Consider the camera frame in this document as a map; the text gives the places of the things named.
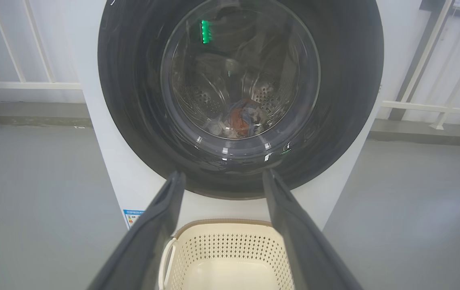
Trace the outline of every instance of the white railing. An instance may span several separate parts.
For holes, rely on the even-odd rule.
[[[11,58],[11,61],[13,63],[13,66],[15,68],[15,71],[17,73],[18,80],[19,80],[19,81],[0,81],[0,89],[81,90],[81,84],[79,83],[56,82],[53,71],[51,70],[51,66],[49,64],[49,59],[47,58],[47,55],[45,54],[44,46],[42,44],[42,38],[40,34],[38,33],[38,27],[36,25],[33,11],[31,9],[31,4],[29,3],[29,0],[22,0],[22,1],[23,1],[23,5],[25,8],[25,15],[29,22],[29,27],[31,28],[31,32],[33,34],[33,38],[36,44],[36,48],[38,50],[38,54],[40,55],[40,60],[42,61],[44,65],[44,70],[45,70],[45,74],[47,77],[47,81],[37,81],[37,82],[26,81],[24,73],[22,72],[20,64],[18,63],[18,59],[16,55],[14,55],[12,47],[10,46],[10,43],[8,41],[8,38],[6,37],[5,27],[2,22],[2,19],[0,18],[0,33],[2,35],[7,52],[9,54],[9,57]]]
[[[409,94],[411,94],[411,92],[415,88],[414,86],[417,82],[418,76],[420,75],[425,65],[425,61],[427,60],[428,57],[430,57],[429,54],[431,51],[431,47],[433,46],[436,38],[439,37],[440,28],[443,22],[446,21],[447,19],[447,14],[448,14],[451,4],[452,4],[452,0],[446,0],[443,6],[443,9],[438,17],[438,20],[434,26],[434,29],[431,32],[431,35],[429,37],[429,42],[427,42],[427,45],[425,46],[422,57],[420,58],[418,62],[418,66],[416,66],[416,71],[412,75],[412,78],[409,81],[408,87],[405,90],[405,93],[402,99],[400,101],[383,101],[381,103],[382,107],[387,107],[387,108],[399,108],[399,109],[404,109],[404,110],[421,110],[421,111],[427,111],[427,112],[439,112],[438,117],[436,118],[434,123],[431,124],[431,127],[438,129],[438,130],[443,130],[443,123],[445,123],[445,121],[447,120],[447,117],[449,117],[450,114],[460,114],[460,108],[453,106],[453,101],[456,99],[457,92],[460,90],[460,77],[455,83],[453,90],[450,92],[449,96],[447,97],[445,105],[443,106],[429,105],[429,103],[436,97],[436,88],[438,88],[438,84],[442,80],[444,73],[449,71],[450,64],[457,56],[458,51],[460,51],[458,49],[460,47],[460,33],[455,39],[454,44],[452,45],[452,48],[449,51],[446,59],[444,59],[444,63],[441,67],[441,70],[438,73],[437,78],[435,79],[434,84],[432,86],[431,93],[427,96],[425,100],[425,103],[427,104],[410,103],[407,100],[408,100]]]

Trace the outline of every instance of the clothes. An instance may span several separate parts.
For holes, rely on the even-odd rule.
[[[266,114],[260,103],[251,99],[241,99],[230,104],[228,113],[223,118],[211,119],[204,126],[210,134],[238,139],[260,134],[264,128]]]
[[[260,103],[251,99],[241,99],[230,105],[230,113],[225,119],[239,135],[250,137],[254,135],[256,125],[260,122],[260,111]]]

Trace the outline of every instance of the laundry basket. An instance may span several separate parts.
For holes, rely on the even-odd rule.
[[[292,290],[282,236],[268,222],[203,220],[167,244],[160,290]]]

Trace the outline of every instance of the gray floor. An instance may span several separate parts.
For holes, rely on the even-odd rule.
[[[0,289],[83,290],[125,233],[93,129],[0,126]]]
[[[0,126],[0,289],[85,289],[125,232],[93,130]],[[460,147],[367,141],[324,234],[365,290],[460,289]]]
[[[366,290],[460,289],[460,147],[367,141],[323,232]]]

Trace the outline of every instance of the washing machine door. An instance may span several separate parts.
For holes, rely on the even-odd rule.
[[[377,97],[383,34],[374,0],[117,0],[99,30],[99,76],[133,151],[186,189],[263,197],[351,145]]]

